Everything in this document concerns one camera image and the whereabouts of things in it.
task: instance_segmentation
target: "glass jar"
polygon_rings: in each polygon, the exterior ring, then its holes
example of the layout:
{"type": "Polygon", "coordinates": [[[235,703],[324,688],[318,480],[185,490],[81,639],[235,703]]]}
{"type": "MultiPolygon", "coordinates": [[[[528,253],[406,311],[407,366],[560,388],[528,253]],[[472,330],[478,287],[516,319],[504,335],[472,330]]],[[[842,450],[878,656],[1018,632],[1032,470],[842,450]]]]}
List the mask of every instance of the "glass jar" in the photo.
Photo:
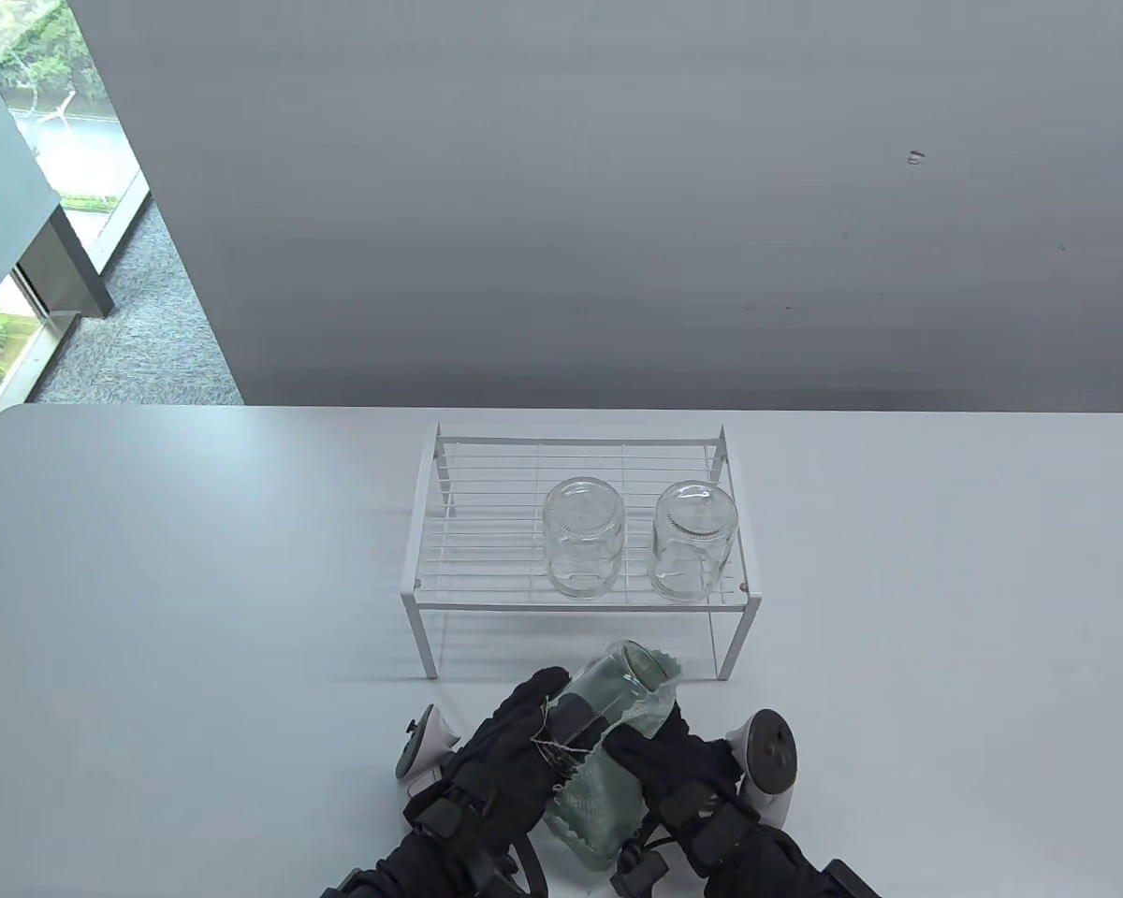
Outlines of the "glass jar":
{"type": "Polygon", "coordinates": [[[563,479],[541,507],[545,571],[558,593],[595,598],[612,587],[624,560],[624,500],[592,476],[563,479]]]}
{"type": "Polygon", "coordinates": [[[737,535],[737,504],[715,484],[686,479],[657,500],[648,578],[676,603],[707,598],[737,535]]]}
{"type": "Polygon", "coordinates": [[[639,642],[613,642],[546,706],[539,740],[546,758],[563,773],[574,772],[630,707],[668,679],[660,660],[639,642]]]}

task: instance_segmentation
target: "white wire rack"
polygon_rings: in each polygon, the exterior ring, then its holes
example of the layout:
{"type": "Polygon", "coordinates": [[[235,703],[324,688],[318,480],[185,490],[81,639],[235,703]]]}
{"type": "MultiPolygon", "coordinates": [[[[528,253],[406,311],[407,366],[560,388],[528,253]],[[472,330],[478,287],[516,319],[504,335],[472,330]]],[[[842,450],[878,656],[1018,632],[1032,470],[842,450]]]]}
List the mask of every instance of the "white wire rack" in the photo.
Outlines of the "white wire rack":
{"type": "Polygon", "coordinates": [[[727,680],[760,606],[759,593],[750,589],[757,560],[746,504],[738,502],[740,528],[724,576],[704,602],[673,603],[657,595],[648,567],[660,493],[681,480],[707,480],[736,497],[742,493],[739,468],[722,429],[705,440],[532,440],[433,429],[421,455],[400,585],[424,675],[438,671],[424,611],[655,613],[706,615],[715,676],[727,680]],[[541,534],[545,496],[578,475],[610,483],[626,504],[624,563],[612,589],[586,602],[554,590],[541,534]],[[738,616],[730,636],[715,625],[720,615],[738,616]]]}

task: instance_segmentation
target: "empty glass jar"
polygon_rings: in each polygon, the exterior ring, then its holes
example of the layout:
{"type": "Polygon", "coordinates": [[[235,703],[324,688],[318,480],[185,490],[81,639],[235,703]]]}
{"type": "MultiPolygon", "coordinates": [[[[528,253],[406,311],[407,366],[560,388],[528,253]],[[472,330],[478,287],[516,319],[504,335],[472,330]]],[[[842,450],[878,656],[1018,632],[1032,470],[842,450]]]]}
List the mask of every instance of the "empty glass jar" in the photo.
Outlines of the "empty glass jar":
{"type": "Polygon", "coordinates": [[[624,560],[624,500],[592,476],[563,479],[541,507],[545,570],[558,593],[595,598],[612,587],[624,560]]]}
{"type": "Polygon", "coordinates": [[[737,535],[737,504],[715,484],[686,479],[657,500],[652,587],[676,603],[702,602],[723,577],[737,535]]]}

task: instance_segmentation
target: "black glove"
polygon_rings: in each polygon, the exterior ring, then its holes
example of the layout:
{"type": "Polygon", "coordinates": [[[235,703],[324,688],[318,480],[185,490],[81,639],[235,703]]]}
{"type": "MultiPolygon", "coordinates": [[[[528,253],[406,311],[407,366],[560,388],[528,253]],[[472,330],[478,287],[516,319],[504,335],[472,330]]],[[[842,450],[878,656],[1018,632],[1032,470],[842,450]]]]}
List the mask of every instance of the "black glove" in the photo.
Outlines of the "black glove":
{"type": "Polygon", "coordinates": [[[545,761],[532,737],[545,722],[545,703],[569,682],[565,668],[548,667],[520,684],[447,762],[441,781],[412,797],[404,817],[414,823],[438,797],[455,795],[459,779],[481,769],[485,794],[477,797],[485,800],[485,846],[496,856],[506,854],[511,843],[540,822],[545,805],[562,786],[562,775],[545,761]]]}
{"type": "Polygon", "coordinates": [[[674,706],[652,739],[629,726],[609,733],[603,746],[640,781],[648,810],[665,824],[707,879],[707,898],[827,898],[839,892],[815,871],[783,831],[763,826],[738,797],[740,766],[732,745],[693,735],[674,706]],[[711,830],[720,808],[728,808],[711,830]]]}
{"type": "Polygon", "coordinates": [[[562,784],[541,757],[532,736],[541,730],[544,706],[570,682],[560,667],[538,670],[499,705],[477,727],[471,741],[447,762],[441,781],[409,800],[403,816],[414,827],[373,871],[349,873],[338,889],[322,898],[460,898],[475,894],[466,864],[451,855],[432,833],[418,824],[438,799],[467,804],[483,799],[483,821],[476,831],[494,859],[505,856],[514,842],[524,842],[562,784]],[[483,787],[482,796],[472,790],[483,787]]]}

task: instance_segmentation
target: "carpet floor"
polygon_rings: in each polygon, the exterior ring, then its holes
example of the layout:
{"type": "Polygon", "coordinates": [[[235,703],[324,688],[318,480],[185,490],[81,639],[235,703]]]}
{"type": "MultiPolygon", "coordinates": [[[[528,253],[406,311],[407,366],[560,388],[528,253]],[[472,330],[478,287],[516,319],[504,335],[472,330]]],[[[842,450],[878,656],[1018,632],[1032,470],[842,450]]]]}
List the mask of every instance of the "carpet floor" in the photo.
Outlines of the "carpet floor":
{"type": "Polygon", "coordinates": [[[103,282],[116,311],[79,323],[34,402],[241,405],[154,201],[103,282]]]}

